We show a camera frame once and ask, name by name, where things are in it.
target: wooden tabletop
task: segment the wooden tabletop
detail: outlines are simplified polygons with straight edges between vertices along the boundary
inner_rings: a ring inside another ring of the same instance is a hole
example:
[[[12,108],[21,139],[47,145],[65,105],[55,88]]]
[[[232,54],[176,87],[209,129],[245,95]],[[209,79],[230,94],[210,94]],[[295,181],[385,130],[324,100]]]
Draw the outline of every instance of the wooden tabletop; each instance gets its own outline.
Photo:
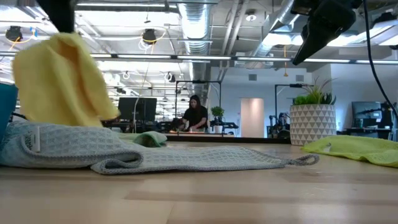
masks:
[[[219,146],[178,142],[172,147]],[[239,144],[282,157],[290,145]],[[320,156],[308,167],[105,176],[0,168],[4,224],[398,222],[398,170]]]

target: gray waffle towel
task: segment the gray waffle towel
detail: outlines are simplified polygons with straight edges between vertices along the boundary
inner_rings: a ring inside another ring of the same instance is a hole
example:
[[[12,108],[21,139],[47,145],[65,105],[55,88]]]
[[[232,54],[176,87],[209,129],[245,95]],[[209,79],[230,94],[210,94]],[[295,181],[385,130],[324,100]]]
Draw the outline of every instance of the gray waffle towel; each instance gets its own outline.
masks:
[[[40,127],[40,152],[29,148]],[[91,166],[100,174],[138,174],[165,170],[274,169],[316,164],[317,155],[282,159],[236,146],[173,149],[125,143],[106,128],[13,122],[0,144],[0,164],[12,167],[71,169]]]

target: silver duct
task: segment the silver duct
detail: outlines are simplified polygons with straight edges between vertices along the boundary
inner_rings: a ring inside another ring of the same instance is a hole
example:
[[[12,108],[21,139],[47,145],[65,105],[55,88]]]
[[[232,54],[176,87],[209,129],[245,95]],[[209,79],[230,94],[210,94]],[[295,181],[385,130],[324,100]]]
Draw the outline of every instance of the silver duct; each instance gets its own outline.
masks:
[[[299,15],[293,15],[290,13],[290,10],[292,9],[294,0],[284,0],[282,2],[281,8],[275,12],[274,15],[268,15],[266,18],[266,21],[263,26],[263,32],[265,36],[263,37],[264,40],[269,34],[270,31],[276,30],[278,28],[281,28],[286,25],[291,25],[294,23],[294,21],[298,18]],[[267,43],[264,43],[264,40],[257,46],[255,50],[252,51],[251,55],[252,57],[266,57],[268,56],[269,52],[272,49],[272,45],[267,45]],[[246,68],[249,69],[254,69],[256,67],[259,67],[259,62],[248,62],[245,64]],[[269,68],[271,66],[267,66],[264,64],[260,64],[262,68]]]
[[[178,4],[181,14],[181,25],[185,39],[207,39],[210,25],[209,4]],[[208,55],[209,43],[185,42],[185,48],[189,55]],[[206,64],[190,63],[192,80],[205,80]],[[194,85],[194,93],[202,94],[204,85]]]

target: yellow microfiber towel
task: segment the yellow microfiber towel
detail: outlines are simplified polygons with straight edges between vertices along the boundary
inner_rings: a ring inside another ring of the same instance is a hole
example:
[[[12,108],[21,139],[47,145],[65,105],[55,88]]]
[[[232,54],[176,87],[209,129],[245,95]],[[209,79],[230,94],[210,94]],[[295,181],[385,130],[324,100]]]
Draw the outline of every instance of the yellow microfiber towel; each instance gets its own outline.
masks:
[[[76,33],[60,33],[21,50],[12,64],[21,109],[31,121],[102,126],[119,114],[101,71]]]
[[[357,136],[330,136],[302,148],[306,152],[368,161],[398,168],[398,142]]]

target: small potted plant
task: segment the small potted plant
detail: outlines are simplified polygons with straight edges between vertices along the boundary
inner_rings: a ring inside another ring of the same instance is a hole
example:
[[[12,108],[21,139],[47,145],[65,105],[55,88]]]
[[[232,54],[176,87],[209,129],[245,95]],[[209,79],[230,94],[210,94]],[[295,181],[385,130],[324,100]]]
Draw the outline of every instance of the small potted plant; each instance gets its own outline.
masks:
[[[336,97],[323,91],[332,81],[325,80],[322,85],[305,85],[306,96],[298,96],[290,107],[290,140],[293,145],[303,146],[321,138],[336,134]]]
[[[211,113],[214,116],[214,121],[215,121],[215,132],[217,134],[221,134],[223,132],[223,126],[221,125],[223,122],[223,116],[224,116],[224,109],[221,108],[220,106],[215,106],[211,108]]]

